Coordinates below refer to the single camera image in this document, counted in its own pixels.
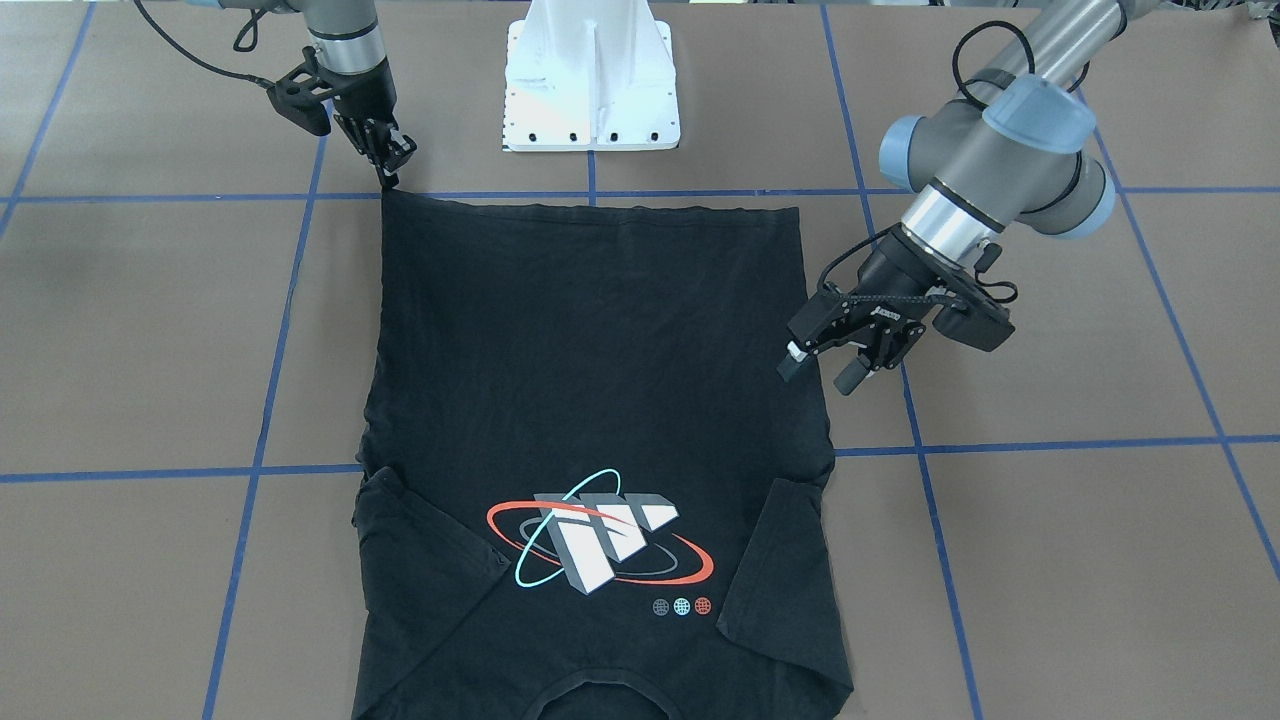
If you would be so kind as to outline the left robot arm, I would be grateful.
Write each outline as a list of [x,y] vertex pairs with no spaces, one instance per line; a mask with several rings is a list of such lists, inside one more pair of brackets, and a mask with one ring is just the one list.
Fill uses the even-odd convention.
[[1155,10],[1152,1],[1052,1],[970,76],[952,65],[956,94],[929,117],[899,118],[879,146],[881,174],[913,193],[892,225],[861,242],[867,259],[852,288],[827,272],[788,322],[778,373],[785,380],[824,351],[851,345],[835,379],[851,393],[899,366],[928,328],[993,351],[1014,332],[1009,305],[983,274],[1012,224],[1056,240],[1097,231],[1116,184],[1085,151],[1094,113],[1074,91],[1094,55]]

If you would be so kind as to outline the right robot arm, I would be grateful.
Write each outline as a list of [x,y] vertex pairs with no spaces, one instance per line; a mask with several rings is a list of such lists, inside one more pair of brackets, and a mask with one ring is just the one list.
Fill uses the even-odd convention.
[[383,190],[416,152],[394,117],[396,86],[372,1],[215,1],[215,8],[300,13],[308,28],[303,60],[260,81],[275,111],[317,137],[339,126],[372,167]]

